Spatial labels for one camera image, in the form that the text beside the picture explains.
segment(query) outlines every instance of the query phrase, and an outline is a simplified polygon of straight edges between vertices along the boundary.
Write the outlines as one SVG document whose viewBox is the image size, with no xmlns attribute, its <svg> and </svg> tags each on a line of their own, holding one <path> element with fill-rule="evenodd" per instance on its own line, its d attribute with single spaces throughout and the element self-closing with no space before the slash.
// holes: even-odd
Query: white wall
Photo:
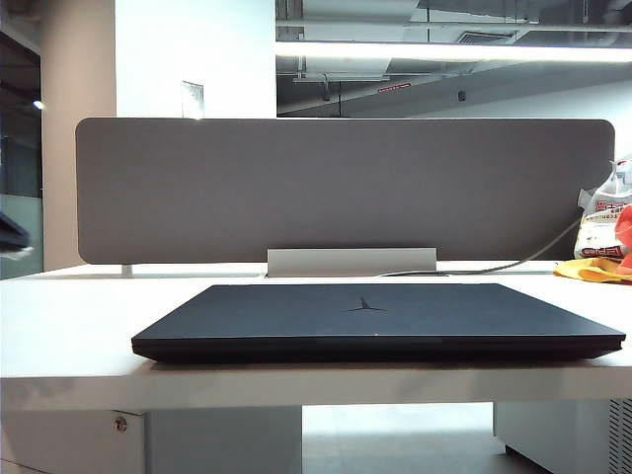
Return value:
<svg viewBox="0 0 632 474">
<path fill-rule="evenodd" d="M 41 116 L 44 269 L 81 264 L 75 126 L 116 115 L 114 0 L 42 2 Z"/>
<path fill-rule="evenodd" d="M 119 117 L 181 117 L 181 82 L 207 118 L 277 115 L 274 0 L 117 0 Z"/>
<path fill-rule="evenodd" d="M 632 153 L 632 81 L 463 106 L 417 117 L 606 119 L 615 129 L 615 158 Z"/>
</svg>

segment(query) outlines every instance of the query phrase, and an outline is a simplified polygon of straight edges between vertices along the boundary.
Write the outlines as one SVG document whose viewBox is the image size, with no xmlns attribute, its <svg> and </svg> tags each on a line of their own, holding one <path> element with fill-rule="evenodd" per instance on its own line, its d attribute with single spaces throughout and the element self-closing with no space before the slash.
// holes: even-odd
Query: fluorescent light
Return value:
<svg viewBox="0 0 632 474">
<path fill-rule="evenodd" d="M 277 56 L 399 58 L 428 61 L 632 62 L 632 48 L 401 42 L 277 41 Z"/>
</svg>

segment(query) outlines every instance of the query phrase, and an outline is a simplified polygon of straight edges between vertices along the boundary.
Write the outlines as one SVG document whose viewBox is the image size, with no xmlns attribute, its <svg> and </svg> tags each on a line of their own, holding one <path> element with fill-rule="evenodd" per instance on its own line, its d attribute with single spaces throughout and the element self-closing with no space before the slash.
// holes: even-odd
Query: white desk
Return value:
<svg viewBox="0 0 632 474">
<path fill-rule="evenodd" d="M 443 263 L 441 269 L 494 263 Z M 260 264 L 83 266 L 0 282 L 5 413 L 354 403 L 632 398 L 632 347 L 564 363 L 362 363 L 182 367 L 130 338 L 212 284 L 499 282 L 632 335 L 632 286 L 550 275 L 553 263 L 487 276 L 264 278 Z"/>
</svg>

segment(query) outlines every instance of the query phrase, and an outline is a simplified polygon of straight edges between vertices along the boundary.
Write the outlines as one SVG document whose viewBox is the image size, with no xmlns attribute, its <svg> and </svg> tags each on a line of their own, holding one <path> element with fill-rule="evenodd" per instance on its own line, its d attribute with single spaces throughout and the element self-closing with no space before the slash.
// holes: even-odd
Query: orange cloth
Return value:
<svg viewBox="0 0 632 474">
<path fill-rule="evenodd" d="M 622 275 L 618 271 L 619 263 L 602 257 L 592 259 L 569 260 L 559 264 L 553 274 L 558 277 L 582 279 L 584 281 L 616 281 L 632 283 L 632 275 Z"/>
</svg>

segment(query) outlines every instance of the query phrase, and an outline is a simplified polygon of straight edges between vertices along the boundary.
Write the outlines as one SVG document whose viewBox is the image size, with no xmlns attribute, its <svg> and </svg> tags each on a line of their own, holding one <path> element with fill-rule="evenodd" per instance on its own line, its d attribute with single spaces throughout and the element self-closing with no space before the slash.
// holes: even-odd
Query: black laptop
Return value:
<svg viewBox="0 0 632 474">
<path fill-rule="evenodd" d="M 131 340 L 182 363 L 565 360 L 625 335 L 499 284 L 215 285 Z"/>
</svg>

